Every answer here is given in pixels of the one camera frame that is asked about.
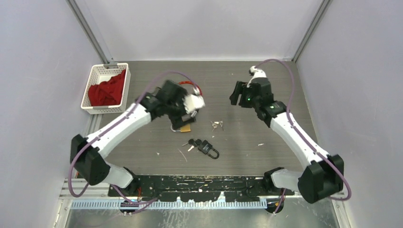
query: white wall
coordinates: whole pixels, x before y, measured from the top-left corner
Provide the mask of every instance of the white wall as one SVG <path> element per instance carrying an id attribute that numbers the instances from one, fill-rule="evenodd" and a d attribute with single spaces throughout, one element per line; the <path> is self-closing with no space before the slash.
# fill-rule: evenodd
<path id="1" fill-rule="evenodd" d="M 402 9 L 333 1 L 297 63 L 317 137 L 345 161 L 358 228 L 403 223 Z"/>
<path id="2" fill-rule="evenodd" d="M 126 61 L 291 59 L 322 0 L 80 1 Z"/>
<path id="3" fill-rule="evenodd" d="M 0 227 L 50 227 L 100 59 L 64 0 L 0 1 Z"/>

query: red wire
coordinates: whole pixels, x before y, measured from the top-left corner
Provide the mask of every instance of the red wire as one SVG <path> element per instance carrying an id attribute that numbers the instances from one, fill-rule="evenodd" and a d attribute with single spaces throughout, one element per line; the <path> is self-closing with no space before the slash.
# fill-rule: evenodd
<path id="1" fill-rule="evenodd" d="M 182 85 L 182 84 L 189 84 L 189 85 L 194 86 L 193 82 L 191 82 L 191 81 L 181 81 L 179 84 L 180 84 L 180 85 Z M 203 96 L 203 93 L 202 93 L 202 90 L 200 89 L 200 87 L 199 87 L 198 85 L 196 85 L 196 87 L 197 87 L 197 88 L 199 89 L 199 91 L 200 91 L 200 96 Z"/>

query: wood grain surface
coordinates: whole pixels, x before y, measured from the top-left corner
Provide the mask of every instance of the wood grain surface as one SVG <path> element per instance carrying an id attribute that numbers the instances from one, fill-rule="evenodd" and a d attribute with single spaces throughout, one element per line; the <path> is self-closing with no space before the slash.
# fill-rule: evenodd
<path id="1" fill-rule="evenodd" d="M 233 61 L 129 62 L 132 77 L 127 106 L 155 76 L 166 70 L 177 70 L 186 73 L 201 87 L 206 107 L 197 115 L 191 132 L 172 132 L 170 121 L 164 116 L 127 137 L 106 160 L 125 166 L 136 174 L 261 176 L 279 166 L 302 171 L 293 152 L 257 118 L 253 109 L 230 104 L 229 96 L 236 81 L 248 81 L 248 69 L 255 64 Z M 307 134 L 316 140 L 296 65 L 292 62 L 288 64 L 296 78 L 291 112 Z M 287 104 L 291 93 L 287 70 L 279 63 L 266 63 L 261 68 L 272 84 L 275 99 Z M 184 80 L 177 75 L 169 75 L 168 78 L 176 82 Z M 101 127 L 117 116 L 119 114 L 103 115 Z M 210 121 L 220 120 L 224 121 L 224 131 L 218 127 L 212 132 Z M 219 159 L 213 160 L 197 149 L 188 152 L 189 146 L 182 145 L 190 138 L 209 141 L 220 152 Z"/>

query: white basket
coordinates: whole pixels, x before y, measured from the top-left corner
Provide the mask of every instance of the white basket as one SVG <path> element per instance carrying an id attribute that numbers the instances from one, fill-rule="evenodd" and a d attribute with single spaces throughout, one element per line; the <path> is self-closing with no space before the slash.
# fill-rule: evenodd
<path id="1" fill-rule="evenodd" d="M 91 106 L 88 98 L 88 90 L 90 86 L 97 85 L 104 81 L 109 81 L 111 77 L 116 76 L 126 69 L 125 83 L 123 85 L 122 100 L 119 105 L 109 106 Z M 89 74 L 86 91 L 84 92 L 83 101 L 81 102 L 81 108 L 86 110 L 90 114 L 106 114 L 106 113 L 122 113 L 126 110 L 127 94 L 129 92 L 130 84 L 130 70 L 127 63 L 118 64 L 100 64 L 94 65 L 91 68 Z"/>

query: red towel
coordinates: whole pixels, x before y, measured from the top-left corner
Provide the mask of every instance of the red towel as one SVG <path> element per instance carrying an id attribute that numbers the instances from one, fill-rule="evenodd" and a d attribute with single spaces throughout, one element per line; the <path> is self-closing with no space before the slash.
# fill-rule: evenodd
<path id="1" fill-rule="evenodd" d="M 125 84 L 126 70 L 113 76 L 107 82 L 92 85 L 88 90 L 88 98 L 92 106 L 119 105 Z"/>

